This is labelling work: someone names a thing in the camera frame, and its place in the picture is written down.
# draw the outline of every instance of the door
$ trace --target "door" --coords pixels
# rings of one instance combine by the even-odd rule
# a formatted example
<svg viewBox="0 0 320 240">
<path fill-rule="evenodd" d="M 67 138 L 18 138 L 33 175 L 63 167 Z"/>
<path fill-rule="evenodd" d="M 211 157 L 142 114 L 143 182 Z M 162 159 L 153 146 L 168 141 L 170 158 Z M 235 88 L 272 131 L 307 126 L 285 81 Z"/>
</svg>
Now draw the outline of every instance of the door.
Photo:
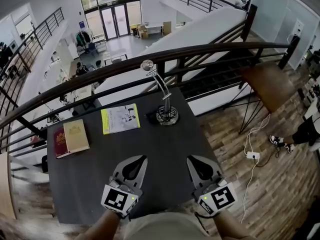
<svg viewBox="0 0 320 240">
<path fill-rule="evenodd" d="M 126 10 L 124 5 L 118 5 L 101 11 L 104 28 L 108 40 L 129 34 Z"/>
</svg>

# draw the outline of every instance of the black and white shoe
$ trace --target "black and white shoe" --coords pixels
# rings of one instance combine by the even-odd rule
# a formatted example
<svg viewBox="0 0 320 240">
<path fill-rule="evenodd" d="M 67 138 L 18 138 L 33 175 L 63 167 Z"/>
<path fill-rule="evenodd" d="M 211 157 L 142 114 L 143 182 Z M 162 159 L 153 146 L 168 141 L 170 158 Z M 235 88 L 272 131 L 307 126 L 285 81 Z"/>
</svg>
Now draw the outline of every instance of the black and white shoe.
<svg viewBox="0 0 320 240">
<path fill-rule="evenodd" d="M 279 137 L 276 137 L 276 136 L 273 136 L 273 135 L 270 135 L 269 141 L 270 141 L 272 144 L 277 145 L 277 146 L 279 146 L 279 144 L 280 144 L 280 138 L 279 138 Z"/>
<path fill-rule="evenodd" d="M 284 147 L 286 148 L 289 154 L 291 154 L 295 149 L 295 146 L 293 144 L 284 144 Z"/>
</svg>

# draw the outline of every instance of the beige book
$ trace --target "beige book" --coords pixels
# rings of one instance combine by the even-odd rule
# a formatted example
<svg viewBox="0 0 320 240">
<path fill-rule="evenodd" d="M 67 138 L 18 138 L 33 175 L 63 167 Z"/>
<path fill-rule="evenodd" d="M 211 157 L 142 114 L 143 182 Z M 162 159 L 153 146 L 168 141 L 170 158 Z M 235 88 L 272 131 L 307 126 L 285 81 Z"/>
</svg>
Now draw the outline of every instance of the beige book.
<svg viewBox="0 0 320 240">
<path fill-rule="evenodd" d="M 84 121 L 82 119 L 63 124 L 65 142 L 70 153 L 89 149 Z"/>
</svg>

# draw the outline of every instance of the book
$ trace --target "book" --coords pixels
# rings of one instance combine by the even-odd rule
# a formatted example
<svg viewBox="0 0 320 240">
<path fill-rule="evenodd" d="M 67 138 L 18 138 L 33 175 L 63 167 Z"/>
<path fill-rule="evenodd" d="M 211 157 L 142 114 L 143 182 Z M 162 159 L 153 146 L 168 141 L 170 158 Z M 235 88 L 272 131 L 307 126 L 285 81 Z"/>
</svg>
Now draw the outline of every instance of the book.
<svg viewBox="0 0 320 240">
<path fill-rule="evenodd" d="M 82 119 L 63 124 L 65 142 L 69 153 L 89 149 L 84 121 Z"/>
<path fill-rule="evenodd" d="M 140 128 L 136 104 L 101 110 L 103 134 L 113 134 Z"/>
<path fill-rule="evenodd" d="M 65 129 L 60 127 L 54 132 L 53 137 L 55 158 L 60 159 L 69 155 L 70 153 L 67 148 Z"/>
</svg>

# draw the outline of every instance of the black shorts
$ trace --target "black shorts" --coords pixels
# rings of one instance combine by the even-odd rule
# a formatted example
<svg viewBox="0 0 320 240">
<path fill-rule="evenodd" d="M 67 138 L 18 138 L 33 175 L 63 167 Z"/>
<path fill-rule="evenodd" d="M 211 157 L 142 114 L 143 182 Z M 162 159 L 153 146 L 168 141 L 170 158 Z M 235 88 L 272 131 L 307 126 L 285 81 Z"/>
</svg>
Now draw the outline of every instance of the black shorts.
<svg viewBox="0 0 320 240">
<path fill-rule="evenodd" d="M 306 142 L 314 143 L 316 139 L 320 138 L 320 134 L 316 131 L 312 116 L 299 125 L 298 131 L 292 135 L 295 144 Z"/>
</svg>

